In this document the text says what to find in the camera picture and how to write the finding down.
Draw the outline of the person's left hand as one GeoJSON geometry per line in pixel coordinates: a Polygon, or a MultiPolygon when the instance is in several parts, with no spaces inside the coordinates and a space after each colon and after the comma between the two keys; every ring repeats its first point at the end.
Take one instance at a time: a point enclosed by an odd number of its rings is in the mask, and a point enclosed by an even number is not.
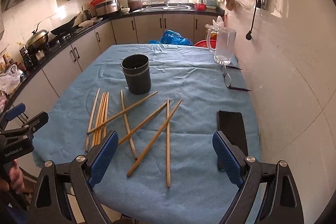
{"type": "Polygon", "coordinates": [[[8,192],[10,189],[14,190],[17,194],[25,191],[25,184],[23,182],[23,173],[19,168],[17,160],[13,161],[13,166],[9,170],[10,183],[1,178],[0,189],[8,192]]]}

